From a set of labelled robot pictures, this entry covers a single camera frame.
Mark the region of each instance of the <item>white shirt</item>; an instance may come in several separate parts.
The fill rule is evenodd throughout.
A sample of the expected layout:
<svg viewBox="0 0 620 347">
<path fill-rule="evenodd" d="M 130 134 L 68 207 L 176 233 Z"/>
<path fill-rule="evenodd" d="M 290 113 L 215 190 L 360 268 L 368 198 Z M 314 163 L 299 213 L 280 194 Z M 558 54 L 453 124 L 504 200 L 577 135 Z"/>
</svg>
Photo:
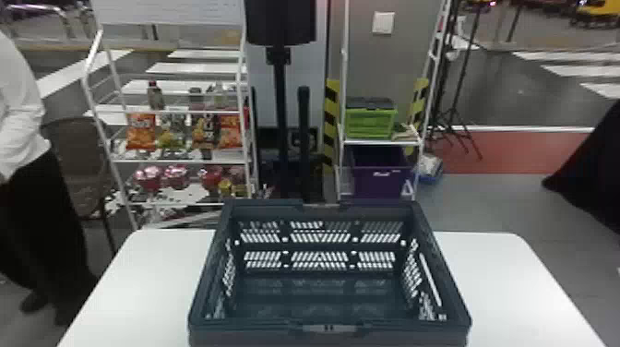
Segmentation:
<svg viewBox="0 0 620 347">
<path fill-rule="evenodd" d="M 39 132 L 44 114 L 26 59 L 0 32 L 0 174 L 5 180 L 49 150 L 50 142 Z"/>
</svg>

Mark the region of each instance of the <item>green plastic crate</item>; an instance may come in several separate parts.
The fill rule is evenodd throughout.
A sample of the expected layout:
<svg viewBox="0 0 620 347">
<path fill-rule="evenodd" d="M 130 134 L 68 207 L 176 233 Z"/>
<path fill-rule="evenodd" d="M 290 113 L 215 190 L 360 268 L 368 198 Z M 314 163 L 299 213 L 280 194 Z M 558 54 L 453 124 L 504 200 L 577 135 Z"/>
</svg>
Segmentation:
<svg viewBox="0 0 620 347">
<path fill-rule="evenodd" d="M 389 98 L 349 97 L 344 121 L 347 138 L 391 138 L 397 113 Z"/>
</svg>

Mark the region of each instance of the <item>snack bag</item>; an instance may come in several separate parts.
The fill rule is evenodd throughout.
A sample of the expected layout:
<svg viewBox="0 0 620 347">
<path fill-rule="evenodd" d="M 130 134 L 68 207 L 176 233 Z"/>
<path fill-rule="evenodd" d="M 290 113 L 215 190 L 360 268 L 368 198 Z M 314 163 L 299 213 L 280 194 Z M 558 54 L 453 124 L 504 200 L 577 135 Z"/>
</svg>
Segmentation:
<svg viewBox="0 0 620 347">
<path fill-rule="evenodd" d="M 213 150 L 220 133 L 219 117 L 216 114 L 193 114 L 192 148 Z"/>
<path fill-rule="evenodd" d="M 155 150 L 155 114 L 130 114 L 128 150 Z"/>
<path fill-rule="evenodd" d="M 242 146 L 241 123 L 237 114 L 220 114 L 220 143 L 219 149 L 232 149 Z"/>
<path fill-rule="evenodd" d="M 185 147 L 185 115 L 162 114 L 158 145 L 163 149 L 181 149 Z"/>
</svg>

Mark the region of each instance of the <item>white shelving rack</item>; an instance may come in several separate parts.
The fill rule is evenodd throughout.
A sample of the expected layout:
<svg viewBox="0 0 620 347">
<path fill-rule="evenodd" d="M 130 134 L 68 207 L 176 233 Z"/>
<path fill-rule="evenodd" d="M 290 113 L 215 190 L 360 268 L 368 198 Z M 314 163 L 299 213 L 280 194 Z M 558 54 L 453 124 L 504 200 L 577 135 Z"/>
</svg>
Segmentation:
<svg viewBox="0 0 620 347">
<path fill-rule="evenodd" d="M 405 147 L 418 147 L 418 161 L 421 159 L 424 152 L 424 143 L 427 134 L 428 120 L 431 113 L 431 107 L 429 103 L 434 98 L 435 84 L 437 80 L 437 73 L 439 68 L 439 60 L 443 53 L 443 42 L 446 35 L 446 27 L 448 17 L 450 13 L 450 7 L 452 0 L 442 0 L 435 22 L 433 34 L 431 35 L 431 41 L 429 44 L 428 55 L 423 68 L 423 77 L 429 78 L 428 92 L 426 95 L 427 103 L 424 109 L 423 131 L 420 134 L 419 140 L 414 141 L 392 141 L 389 139 L 362 139 L 362 138 L 347 138 L 345 131 L 345 118 L 346 118 L 346 100 L 347 100 L 347 77 L 349 70 L 349 30 L 350 30 L 350 4 L 351 0 L 345 0 L 344 9 L 344 26 L 342 30 L 342 47 L 340 49 L 341 66 L 340 66 L 340 117 L 338 120 L 338 137 L 339 137 L 339 163 L 336 166 L 335 179 L 336 179 L 336 193 L 338 199 L 343 196 L 352 194 L 352 173 L 351 168 L 344 166 L 344 150 L 346 146 L 356 145 L 373 145 L 373 146 L 402 146 Z M 416 174 L 415 178 L 411 181 L 408 179 L 402 189 L 402 195 L 404 197 L 410 197 L 411 200 L 415 200 L 417 192 L 419 176 Z"/>
<path fill-rule="evenodd" d="M 253 110 L 250 107 L 249 116 L 249 129 L 246 128 L 246 119 L 244 116 L 244 97 L 248 94 L 249 78 L 246 73 L 246 61 L 245 61 L 245 20 L 243 7 L 240 7 L 241 22 L 238 23 L 242 35 L 241 41 L 236 50 L 217 49 L 210 47 L 208 49 L 197 49 L 187 51 L 177 51 L 170 54 L 169 58 L 198 58 L 198 59 L 214 59 L 214 60 L 227 60 L 228 63 L 224 64 L 211 64 L 214 66 L 212 70 L 209 69 L 209 64 L 194 65 L 189 71 L 176 71 L 174 66 L 170 66 L 167 63 L 158 63 L 151 69 L 147 70 L 146 74 L 132 74 L 128 83 L 122 84 L 121 76 L 118 73 L 114 60 L 112 59 L 112 53 L 104 38 L 103 25 L 98 22 L 98 30 L 95 35 L 94 41 L 90 47 L 89 55 L 86 59 L 84 67 L 84 75 L 81 78 L 82 88 L 86 94 L 86 98 L 90 107 L 89 112 L 86 115 L 91 115 L 96 119 L 99 135 L 101 139 L 109 146 L 105 146 L 106 154 L 111 164 L 111 170 L 113 178 L 119 187 L 119 194 L 122 200 L 122 204 L 125 206 L 126 212 L 129 215 L 132 228 L 135 230 L 143 227 L 166 228 L 171 227 L 184 222 L 198 221 L 205 218 L 213 218 L 217 216 L 217 212 L 207 211 L 195 215 L 184 216 L 183 218 L 173 219 L 170 221 L 163 221 L 160 219 L 159 209 L 166 209 L 171 207 L 183 208 L 186 206 L 199 206 L 199 207 L 217 207 L 223 205 L 223 202 L 212 201 L 213 198 L 209 198 L 209 192 L 202 188 L 196 178 L 191 181 L 191 184 L 184 190 L 173 190 L 171 188 L 164 187 L 160 190 L 160 193 L 156 195 L 150 195 L 146 197 L 146 200 L 136 201 L 130 199 L 129 192 L 125 190 L 128 186 L 127 182 L 131 181 L 131 177 L 126 180 L 122 177 L 119 170 L 119 165 L 123 164 L 136 164 L 139 167 L 145 167 L 147 165 L 156 164 L 162 169 L 169 164 L 183 164 L 187 167 L 201 167 L 203 165 L 243 165 L 244 166 L 244 181 L 245 181 L 245 197 L 252 197 L 256 191 L 256 183 L 258 182 L 258 163 L 256 162 L 256 137 L 255 137 L 255 124 L 253 117 Z M 89 73 L 92 69 L 95 55 L 97 52 L 103 49 L 106 52 L 108 64 L 111 70 L 110 78 L 113 81 L 114 92 L 116 100 L 120 104 L 98 104 L 95 101 L 93 95 L 93 89 L 100 86 L 101 83 L 96 85 L 90 85 Z M 184 81 L 184 79 L 192 79 L 190 83 Z M 205 89 L 209 85 L 215 84 L 217 80 L 222 80 L 225 89 L 234 87 L 234 93 L 236 94 L 236 107 L 235 111 L 188 111 L 188 106 L 183 105 L 182 102 L 176 102 L 169 104 L 163 111 L 151 111 L 145 102 L 141 104 L 129 104 L 128 96 L 133 94 L 144 94 L 146 98 L 146 87 L 149 80 L 158 80 L 158 86 L 162 89 L 164 98 L 175 97 L 177 101 L 187 100 L 189 96 L 188 89 L 190 87 L 200 87 Z M 213 150 L 212 159 L 202 159 L 199 150 L 188 150 L 187 156 L 183 159 L 162 159 L 161 151 L 155 150 L 153 152 L 137 151 L 137 150 L 125 150 L 126 140 L 123 136 L 124 129 L 127 126 L 127 117 L 132 113 L 148 113 L 156 114 L 157 123 L 161 114 L 236 114 L 240 117 L 241 127 L 241 141 L 242 147 L 240 149 L 226 149 L 226 150 Z M 120 126 L 120 130 L 116 131 L 111 137 L 105 132 L 105 129 L 101 123 L 101 116 L 106 119 L 112 119 L 114 126 Z M 186 117 L 186 123 L 189 123 L 189 118 Z M 141 207 L 146 211 L 140 217 L 147 217 L 144 222 L 138 222 L 135 209 Z"/>
</svg>

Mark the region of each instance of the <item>jar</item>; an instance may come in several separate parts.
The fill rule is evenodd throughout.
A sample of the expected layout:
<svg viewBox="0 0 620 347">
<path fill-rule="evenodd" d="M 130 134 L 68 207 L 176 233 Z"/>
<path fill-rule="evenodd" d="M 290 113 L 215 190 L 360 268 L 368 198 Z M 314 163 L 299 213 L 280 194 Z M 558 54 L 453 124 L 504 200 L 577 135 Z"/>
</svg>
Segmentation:
<svg viewBox="0 0 620 347">
<path fill-rule="evenodd" d="M 233 195 L 233 181 L 231 177 L 224 177 L 218 184 L 221 197 L 231 197 Z"/>
<path fill-rule="evenodd" d="M 232 190 L 234 190 L 235 196 L 246 197 L 245 168 L 243 166 L 233 166 L 229 172 L 231 173 Z"/>
<path fill-rule="evenodd" d="M 207 189 L 212 197 L 217 196 L 218 184 L 221 181 L 223 171 L 224 169 L 221 166 L 210 165 L 205 166 L 198 172 L 202 187 Z"/>
<path fill-rule="evenodd" d="M 175 190 L 183 190 L 189 186 L 189 170 L 185 165 L 170 165 L 163 173 L 168 186 Z"/>
<path fill-rule="evenodd" d="M 161 169 L 157 166 L 148 166 L 134 173 L 134 180 L 144 190 L 157 192 L 161 188 Z"/>
</svg>

